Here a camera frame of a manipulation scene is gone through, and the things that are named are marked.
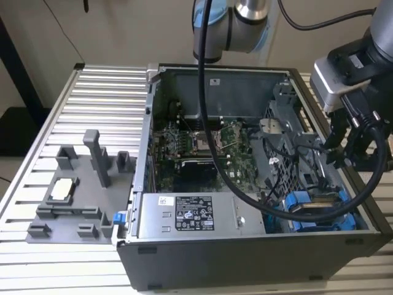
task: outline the power supply label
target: power supply label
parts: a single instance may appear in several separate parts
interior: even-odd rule
[[[177,230],[214,230],[211,197],[176,197]]]

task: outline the slotted aluminum surface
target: slotted aluminum surface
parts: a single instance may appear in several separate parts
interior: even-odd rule
[[[308,84],[309,75],[303,78]],[[57,168],[61,144],[86,154],[82,135],[97,128],[110,154],[136,156],[144,112],[145,69],[86,66],[74,72],[48,123],[27,155],[7,194],[0,219],[0,291],[5,294],[137,294],[112,245],[29,245],[29,222]],[[363,173],[367,180],[369,173]],[[385,173],[374,198],[393,225],[393,174]],[[182,290],[177,294],[393,294],[393,243],[358,258],[330,281],[268,286]]]

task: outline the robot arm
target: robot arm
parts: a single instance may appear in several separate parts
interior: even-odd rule
[[[195,7],[194,49],[198,59],[204,1]],[[266,0],[237,0],[227,7],[226,0],[213,1],[206,36],[206,63],[221,59],[223,51],[252,52],[263,45],[268,34]]]
[[[333,49],[314,64],[310,84],[331,118],[332,132],[324,147],[337,148],[351,127],[344,151],[334,151],[329,156],[337,168],[345,166],[347,158],[358,171],[372,171],[378,151],[367,155],[371,143],[367,129],[377,126],[386,138],[391,132],[392,87],[381,81],[392,79],[393,75],[392,31],[393,1],[382,0],[369,32],[362,39]],[[386,170],[392,168],[391,152],[388,152]]]

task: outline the circuit board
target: circuit board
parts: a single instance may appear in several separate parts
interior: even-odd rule
[[[226,174],[244,192],[260,192],[260,180],[243,123],[222,119],[212,131]],[[156,192],[223,192],[204,131],[181,130],[175,122],[154,132]]]

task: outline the white wall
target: white wall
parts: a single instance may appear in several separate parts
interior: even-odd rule
[[[47,2],[86,63],[133,66],[155,61],[193,63],[192,0],[90,0],[88,14],[82,0]],[[299,23],[314,23],[373,7],[377,2],[286,0],[284,4]],[[51,106],[80,58],[42,0],[0,0],[0,15],[38,95],[46,106]],[[309,71],[315,58],[360,37],[367,23],[364,18],[302,33],[290,28],[281,17],[274,40],[272,34],[268,41],[272,45],[268,65]],[[267,54],[225,53],[222,63],[258,66],[267,57]]]
[[[379,0],[283,0],[287,13],[300,25],[311,25],[360,9],[370,9]],[[371,17],[352,20],[303,32],[293,29],[280,15],[268,66],[291,67],[310,72],[314,60],[332,49],[360,39],[370,25]]]

